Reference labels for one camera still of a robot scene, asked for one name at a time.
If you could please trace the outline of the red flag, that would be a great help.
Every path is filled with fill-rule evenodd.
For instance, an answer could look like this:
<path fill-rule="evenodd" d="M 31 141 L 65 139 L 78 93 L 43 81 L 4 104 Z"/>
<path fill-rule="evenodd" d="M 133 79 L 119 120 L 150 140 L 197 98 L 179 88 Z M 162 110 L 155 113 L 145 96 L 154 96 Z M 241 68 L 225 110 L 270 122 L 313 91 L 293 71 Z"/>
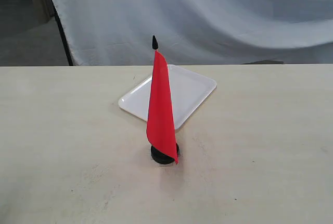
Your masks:
<path fill-rule="evenodd" d="M 148 107 L 146 136 L 149 143 L 176 143 L 168 64 L 158 51 L 158 42 L 152 37 L 155 51 L 151 91 Z"/>

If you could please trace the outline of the white rectangular plastic tray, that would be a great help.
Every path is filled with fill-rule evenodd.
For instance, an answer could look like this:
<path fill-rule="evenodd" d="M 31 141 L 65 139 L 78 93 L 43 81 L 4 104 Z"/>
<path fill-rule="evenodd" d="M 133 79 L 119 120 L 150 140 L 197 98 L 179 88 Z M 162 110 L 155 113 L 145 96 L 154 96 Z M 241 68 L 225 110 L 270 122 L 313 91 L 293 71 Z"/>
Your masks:
<path fill-rule="evenodd" d="M 215 90 L 216 81 L 176 65 L 168 65 L 175 129 L 179 129 Z M 119 107 L 147 121 L 152 76 L 118 100 Z"/>

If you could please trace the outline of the white backdrop cloth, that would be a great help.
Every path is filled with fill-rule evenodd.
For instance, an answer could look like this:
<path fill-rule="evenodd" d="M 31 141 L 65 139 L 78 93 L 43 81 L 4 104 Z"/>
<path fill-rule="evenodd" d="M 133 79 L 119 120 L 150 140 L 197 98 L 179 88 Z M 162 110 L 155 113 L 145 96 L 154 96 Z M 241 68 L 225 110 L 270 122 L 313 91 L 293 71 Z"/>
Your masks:
<path fill-rule="evenodd" d="M 53 0 L 73 62 L 332 63 L 332 0 Z"/>

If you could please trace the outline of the black round flag base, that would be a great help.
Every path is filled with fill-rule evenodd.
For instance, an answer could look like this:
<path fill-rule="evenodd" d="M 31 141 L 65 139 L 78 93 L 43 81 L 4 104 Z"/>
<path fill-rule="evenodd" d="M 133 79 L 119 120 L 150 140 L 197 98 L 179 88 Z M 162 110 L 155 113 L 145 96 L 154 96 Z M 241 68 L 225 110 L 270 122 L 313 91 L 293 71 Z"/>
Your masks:
<path fill-rule="evenodd" d="M 178 164 L 178 157 L 180 148 L 177 143 L 151 143 L 150 154 L 152 159 L 162 165 L 168 165 L 171 163 Z"/>

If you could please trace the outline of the black backdrop stand pole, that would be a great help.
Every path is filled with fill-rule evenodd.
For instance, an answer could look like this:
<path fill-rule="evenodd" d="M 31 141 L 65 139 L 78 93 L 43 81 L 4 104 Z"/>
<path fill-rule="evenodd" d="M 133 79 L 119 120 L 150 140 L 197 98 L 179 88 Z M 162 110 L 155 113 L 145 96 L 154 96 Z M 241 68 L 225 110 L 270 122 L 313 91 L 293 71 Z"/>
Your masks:
<path fill-rule="evenodd" d="M 64 51 L 65 51 L 65 55 L 66 55 L 66 58 L 67 58 L 68 65 L 69 66 L 74 66 L 72 56 L 71 56 L 71 52 L 70 52 L 70 49 L 69 49 L 69 45 L 68 45 L 66 35 L 65 35 L 65 32 L 64 32 L 63 26 L 61 24 L 60 18 L 58 16 L 57 9 L 55 8 L 55 6 L 53 6 L 53 8 L 54 8 L 54 18 L 55 18 L 55 21 L 56 21 L 56 24 L 57 24 L 57 27 L 58 27 L 58 30 L 59 30 L 60 38 L 61 38 L 61 41 L 62 41 L 62 44 L 63 44 L 63 48 L 64 48 Z"/>

